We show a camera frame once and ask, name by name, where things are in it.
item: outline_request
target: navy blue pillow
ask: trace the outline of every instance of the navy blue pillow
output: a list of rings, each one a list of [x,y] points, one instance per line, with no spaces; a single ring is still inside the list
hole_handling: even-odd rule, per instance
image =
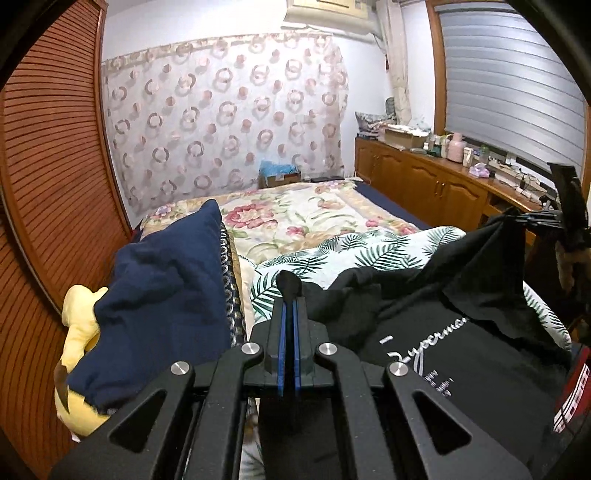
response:
[[[100,339],[68,376],[105,411],[176,361],[217,360],[230,348],[214,200],[117,252],[109,291],[95,304]]]

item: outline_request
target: plush toy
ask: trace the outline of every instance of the plush toy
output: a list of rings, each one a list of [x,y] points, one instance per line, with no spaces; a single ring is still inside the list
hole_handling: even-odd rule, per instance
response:
[[[92,293],[82,285],[74,285],[66,293],[61,313],[61,322],[69,329],[63,354],[53,374],[57,417],[72,433],[84,437],[100,427],[109,416],[99,415],[84,402],[82,395],[70,390],[67,376],[85,352],[92,350],[99,339],[100,330],[99,324],[96,323],[94,306],[107,290],[107,287],[103,287]]]

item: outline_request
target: circle-patterned curtain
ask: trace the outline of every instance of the circle-patterned curtain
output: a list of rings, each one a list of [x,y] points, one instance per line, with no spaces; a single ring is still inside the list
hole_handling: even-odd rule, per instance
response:
[[[331,35],[287,32],[149,48],[103,64],[115,168],[138,215],[252,188],[262,160],[342,171],[348,77]]]

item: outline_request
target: roller blind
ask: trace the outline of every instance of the roller blind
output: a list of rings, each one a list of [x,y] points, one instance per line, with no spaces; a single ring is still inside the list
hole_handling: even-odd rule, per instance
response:
[[[446,129],[548,170],[581,171],[584,97],[538,32],[509,5],[436,7],[447,67]]]

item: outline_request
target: black gripper frame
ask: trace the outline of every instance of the black gripper frame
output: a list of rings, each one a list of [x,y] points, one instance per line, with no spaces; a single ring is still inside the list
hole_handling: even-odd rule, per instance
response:
[[[310,398],[340,405],[335,428],[343,433],[343,479],[531,480],[521,462],[412,369],[395,376],[340,345],[319,348],[325,343],[326,327],[308,320],[302,297],[277,298],[272,319],[255,325],[250,344],[184,374],[167,368],[49,478],[237,479],[248,398],[282,394],[287,419]],[[434,440],[425,405],[459,432],[463,441],[453,450]],[[402,452],[404,446],[412,451]]]

